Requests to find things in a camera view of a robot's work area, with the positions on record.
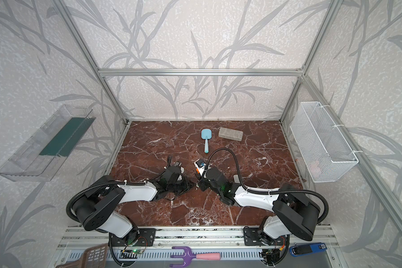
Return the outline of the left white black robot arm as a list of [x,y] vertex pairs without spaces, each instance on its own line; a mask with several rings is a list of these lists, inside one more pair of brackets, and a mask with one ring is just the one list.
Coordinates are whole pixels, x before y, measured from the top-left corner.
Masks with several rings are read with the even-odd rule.
[[169,164],[162,173],[143,182],[119,181],[105,175],[73,196],[66,206],[66,213],[86,231],[100,230],[120,239],[128,238],[137,235],[138,228],[126,216],[116,212],[118,205],[159,201],[170,193],[178,197],[194,186],[194,182],[184,175],[180,162]]

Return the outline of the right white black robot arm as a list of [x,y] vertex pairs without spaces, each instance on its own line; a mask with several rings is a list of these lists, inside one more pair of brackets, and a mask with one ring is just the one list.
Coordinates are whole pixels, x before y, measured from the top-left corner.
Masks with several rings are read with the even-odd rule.
[[271,245],[281,236],[294,235],[301,240],[313,240],[318,224],[320,207],[291,185],[262,190],[244,189],[239,182],[230,182],[216,167],[196,164],[198,186],[202,191],[211,189],[226,205],[260,208],[273,212],[265,217],[257,230],[256,240]]

